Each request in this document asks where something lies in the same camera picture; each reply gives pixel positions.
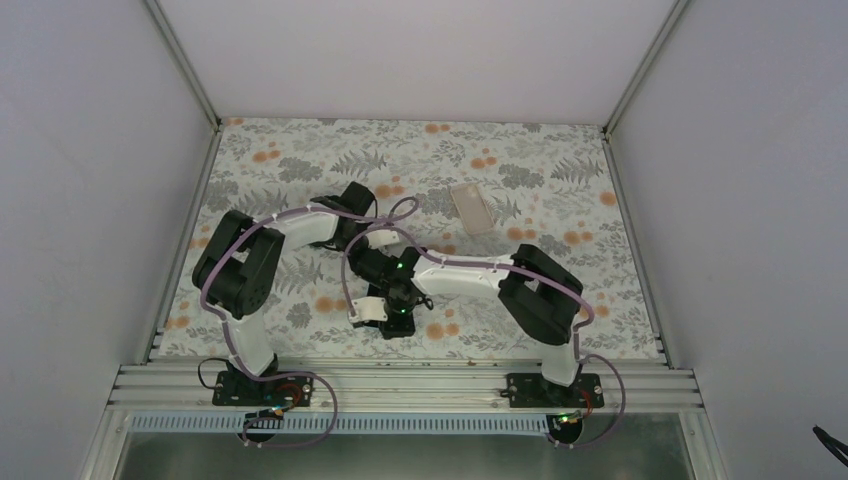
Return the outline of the clear translucent phone case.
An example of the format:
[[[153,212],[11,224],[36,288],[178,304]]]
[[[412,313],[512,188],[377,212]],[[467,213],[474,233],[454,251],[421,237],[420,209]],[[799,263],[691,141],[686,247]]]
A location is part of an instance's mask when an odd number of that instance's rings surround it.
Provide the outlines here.
[[[494,229],[492,213],[476,183],[453,186],[450,195],[463,228],[469,235],[480,235]]]

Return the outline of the black phone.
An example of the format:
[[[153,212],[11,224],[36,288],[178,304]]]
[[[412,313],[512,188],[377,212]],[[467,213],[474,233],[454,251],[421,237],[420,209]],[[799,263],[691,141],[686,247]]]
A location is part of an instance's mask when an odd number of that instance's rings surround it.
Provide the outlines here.
[[[391,313],[385,321],[379,323],[378,330],[384,340],[411,337],[416,333],[414,315],[411,310]]]

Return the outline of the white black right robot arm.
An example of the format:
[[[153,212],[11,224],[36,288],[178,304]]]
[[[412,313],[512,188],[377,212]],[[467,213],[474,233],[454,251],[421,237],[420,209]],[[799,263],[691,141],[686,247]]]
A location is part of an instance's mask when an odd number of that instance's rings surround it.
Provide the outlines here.
[[[472,257],[415,247],[392,256],[362,247],[345,258],[368,284],[366,296],[348,301],[353,326],[376,328],[386,340],[405,338],[415,332],[415,309],[432,308],[437,296],[495,301],[541,344],[544,399],[565,407],[578,397],[581,368],[572,322],[582,307],[584,286],[539,248],[522,244],[511,255]]]

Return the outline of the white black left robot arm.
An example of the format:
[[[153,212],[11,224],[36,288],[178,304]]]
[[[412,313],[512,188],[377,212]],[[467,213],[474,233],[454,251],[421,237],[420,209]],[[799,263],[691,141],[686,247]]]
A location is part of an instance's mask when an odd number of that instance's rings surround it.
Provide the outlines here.
[[[256,219],[239,210],[223,215],[192,273],[200,307],[221,321],[230,369],[239,392],[255,405],[278,391],[277,355],[262,318],[280,257],[302,247],[339,250],[376,217],[377,200],[350,183],[340,195]]]

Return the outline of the floral patterned table mat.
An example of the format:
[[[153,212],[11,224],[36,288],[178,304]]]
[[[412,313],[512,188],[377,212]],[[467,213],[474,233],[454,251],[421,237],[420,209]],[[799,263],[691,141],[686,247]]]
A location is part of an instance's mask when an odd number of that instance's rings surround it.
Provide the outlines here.
[[[185,267],[158,351],[163,356],[222,356],[217,318],[198,304],[192,270],[221,217],[236,209],[263,218],[351,182],[376,196],[379,214],[406,196],[418,211],[403,223],[425,247],[446,254],[501,255],[538,246],[584,286],[581,349],[611,360],[659,361],[625,223],[595,126],[342,119],[229,118],[188,245]],[[463,228],[450,195],[476,183],[495,227]],[[287,254],[262,312],[282,357],[373,360],[529,360],[539,345],[498,303],[441,297],[415,312],[416,333],[384,340],[353,328],[337,253]]]

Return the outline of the black object at corner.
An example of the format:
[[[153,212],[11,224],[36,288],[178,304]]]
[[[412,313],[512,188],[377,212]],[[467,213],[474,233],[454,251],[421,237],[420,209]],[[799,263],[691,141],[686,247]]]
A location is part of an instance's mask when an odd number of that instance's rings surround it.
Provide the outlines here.
[[[818,425],[812,428],[813,434],[817,440],[825,447],[825,449],[833,455],[842,465],[848,466],[847,445],[830,435],[826,430]]]

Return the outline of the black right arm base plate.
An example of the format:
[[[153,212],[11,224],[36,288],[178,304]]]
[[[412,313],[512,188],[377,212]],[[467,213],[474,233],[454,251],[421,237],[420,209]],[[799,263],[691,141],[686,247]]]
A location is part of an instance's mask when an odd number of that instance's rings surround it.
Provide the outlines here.
[[[511,408],[601,408],[603,388],[597,374],[581,373],[570,386],[552,383],[540,373],[512,373],[500,396]]]

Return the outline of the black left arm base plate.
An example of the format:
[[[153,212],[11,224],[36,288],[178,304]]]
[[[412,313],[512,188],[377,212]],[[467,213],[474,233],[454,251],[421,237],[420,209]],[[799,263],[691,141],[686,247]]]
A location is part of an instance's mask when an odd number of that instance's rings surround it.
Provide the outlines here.
[[[314,380],[308,377],[285,376],[269,382],[256,382],[240,371],[218,373],[211,403],[215,406],[260,408],[308,407]]]

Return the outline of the aluminium mounting rail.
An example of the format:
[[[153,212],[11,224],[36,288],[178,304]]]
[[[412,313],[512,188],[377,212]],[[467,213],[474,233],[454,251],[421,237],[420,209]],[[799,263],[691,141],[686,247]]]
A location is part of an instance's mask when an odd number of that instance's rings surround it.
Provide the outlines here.
[[[210,410],[211,385],[224,368],[220,362],[201,365],[196,359],[154,361],[120,367],[107,400],[118,410]],[[500,392],[507,375],[537,372],[534,362],[363,363],[316,361],[304,366],[321,376],[310,407],[332,409],[333,388],[345,413],[505,413]],[[628,413],[679,413],[703,409],[704,401],[691,370],[658,363],[619,362],[615,372],[603,363],[585,366],[598,375],[605,404],[602,413],[623,406]]]

